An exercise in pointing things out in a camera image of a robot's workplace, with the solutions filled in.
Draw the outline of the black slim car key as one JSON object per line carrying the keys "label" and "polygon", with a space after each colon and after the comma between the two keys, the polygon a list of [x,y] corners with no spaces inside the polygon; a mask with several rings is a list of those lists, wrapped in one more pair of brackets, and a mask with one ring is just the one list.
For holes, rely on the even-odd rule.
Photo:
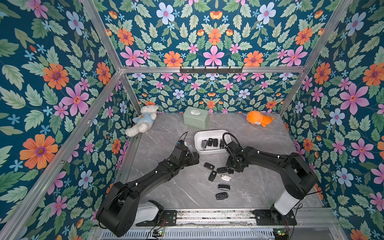
{"label": "black slim car key", "polygon": [[224,149],[224,148],[225,148],[224,140],[221,139],[221,140],[220,140],[220,149]]}

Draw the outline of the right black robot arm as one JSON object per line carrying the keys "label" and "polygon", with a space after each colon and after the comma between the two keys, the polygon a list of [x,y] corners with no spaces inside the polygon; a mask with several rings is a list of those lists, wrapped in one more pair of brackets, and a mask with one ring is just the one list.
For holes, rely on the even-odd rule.
{"label": "right black robot arm", "polygon": [[309,164],[297,153],[277,155],[253,147],[242,148],[233,142],[225,150],[229,154],[226,166],[235,172],[242,173],[252,165],[280,175],[285,190],[271,207],[271,216],[276,218],[287,216],[319,181]]}

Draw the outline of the white storage box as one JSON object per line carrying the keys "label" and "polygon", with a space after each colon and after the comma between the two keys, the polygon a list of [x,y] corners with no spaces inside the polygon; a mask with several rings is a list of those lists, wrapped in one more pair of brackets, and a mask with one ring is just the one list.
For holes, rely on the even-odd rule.
{"label": "white storage box", "polygon": [[209,130],[197,132],[194,136],[195,148],[200,155],[225,153],[225,145],[232,141],[226,130]]}

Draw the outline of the white car key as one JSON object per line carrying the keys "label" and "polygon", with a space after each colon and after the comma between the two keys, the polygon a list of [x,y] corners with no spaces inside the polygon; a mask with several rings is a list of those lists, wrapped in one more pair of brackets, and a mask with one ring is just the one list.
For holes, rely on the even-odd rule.
{"label": "white car key", "polygon": [[222,174],[221,175],[221,179],[223,181],[229,182],[232,178],[230,176],[228,176],[228,175]]}

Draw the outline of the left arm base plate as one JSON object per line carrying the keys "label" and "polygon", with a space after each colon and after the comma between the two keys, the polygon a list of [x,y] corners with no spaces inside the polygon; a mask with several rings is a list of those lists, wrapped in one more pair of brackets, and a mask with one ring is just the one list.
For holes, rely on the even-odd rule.
{"label": "left arm base plate", "polygon": [[155,217],[152,221],[144,221],[141,223],[135,224],[136,227],[153,227],[157,224],[157,226],[175,226],[177,222],[178,212],[176,210],[165,210]]}

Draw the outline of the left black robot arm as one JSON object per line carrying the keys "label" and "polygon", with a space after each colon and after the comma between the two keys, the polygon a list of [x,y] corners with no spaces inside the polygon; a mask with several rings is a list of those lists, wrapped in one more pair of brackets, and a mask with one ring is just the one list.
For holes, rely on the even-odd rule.
{"label": "left black robot arm", "polygon": [[170,181],[185,167],[197,165],[197,152],[169,156],[155,169],[137,180],[123,184],[116,182],[99,207],[96,219],[117,237],[122,237],[135,223],[141,198],[157,186]]}

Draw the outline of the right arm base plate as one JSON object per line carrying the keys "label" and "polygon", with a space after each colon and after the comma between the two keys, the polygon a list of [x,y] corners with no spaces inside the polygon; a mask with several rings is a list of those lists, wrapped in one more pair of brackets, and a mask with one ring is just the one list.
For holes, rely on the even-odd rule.
{"label": "right arm base plate", "polygon": [[276,210],[253,210],[258,226],[296,226],[297,221],[293,211],[282,215]]}

